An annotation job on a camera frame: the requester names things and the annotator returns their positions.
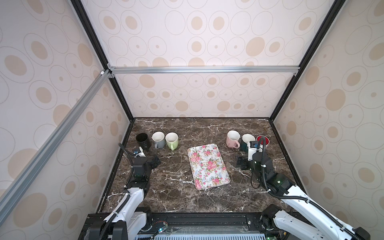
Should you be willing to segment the grey mug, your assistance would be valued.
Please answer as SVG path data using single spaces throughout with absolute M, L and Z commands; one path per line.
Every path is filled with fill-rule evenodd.
M 152 135 L 155 149 L 163 149 L 166 145 L 165 134 L 163 132 L 155 132 Z

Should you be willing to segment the dark green mug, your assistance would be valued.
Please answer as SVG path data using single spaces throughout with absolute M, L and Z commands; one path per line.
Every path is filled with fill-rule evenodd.
M 253 135 L 251 135 L 251 134 L 244 134 L 241 137 L 240 150 L 247 153 L 249 145 L 250 145 L 250 142 L 255 141 L 255 140 L 256 140 L 256 138 Z

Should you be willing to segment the black mug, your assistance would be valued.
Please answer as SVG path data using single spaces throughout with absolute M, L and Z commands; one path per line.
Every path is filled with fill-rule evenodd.
M 146 133 L 140 133 L 136 136 L 136 141 L 144 151 L 148 151 L 151 147 L 151 141 Z

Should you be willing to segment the pink mug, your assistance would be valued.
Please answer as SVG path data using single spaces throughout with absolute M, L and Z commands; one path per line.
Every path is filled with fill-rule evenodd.
M 237 131 L 231 130 L 227 133 L 226 144 L 228 148 L 238 149 L 240 147 L 240 134 Z

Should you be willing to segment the light green mug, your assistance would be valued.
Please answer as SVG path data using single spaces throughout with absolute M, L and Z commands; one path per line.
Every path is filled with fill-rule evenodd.
M 168 147 L 174 151 L 179 144 L 179 136 L 176 133 L 168 133 L 166 135 L 166 142 Z

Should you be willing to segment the white mug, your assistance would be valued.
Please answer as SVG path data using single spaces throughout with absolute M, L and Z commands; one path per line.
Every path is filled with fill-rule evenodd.
M 257 142 L 260 144 L 260 146 L 265 145 L 266 147 L 269 145 L 270 140 L 266 136 L 257 136 L 256 137 Z

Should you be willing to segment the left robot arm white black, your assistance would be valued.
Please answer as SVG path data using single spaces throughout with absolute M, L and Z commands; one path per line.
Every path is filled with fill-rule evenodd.
M 85 240 L 133 240 L 147 225 L 147 213 L 137 212 L 150 188 L 150 176 L 161 161 L 158 156 L 145 157 L 138 154 L 132 160 L 131 174 L 126 184 L 125 195 L 115 209 L 103 220 L 94 221 L 86 230 Z

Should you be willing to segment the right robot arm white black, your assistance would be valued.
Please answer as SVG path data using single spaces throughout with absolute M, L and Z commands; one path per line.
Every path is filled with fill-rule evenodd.
M 354 228 L 325 210 L 306 195 L 286 175 L 276 173 L 273 161 L 265 152 L 255 152 L 251 159 L 239 156 L 237 164 L 249 170 L 267 194 L 299 212 L 306 221 L 296 219 L 271 204 L 261 213 L 260 223 L 266 231 L 280 229 L 302 240 L 369 240 L 363 228 Z

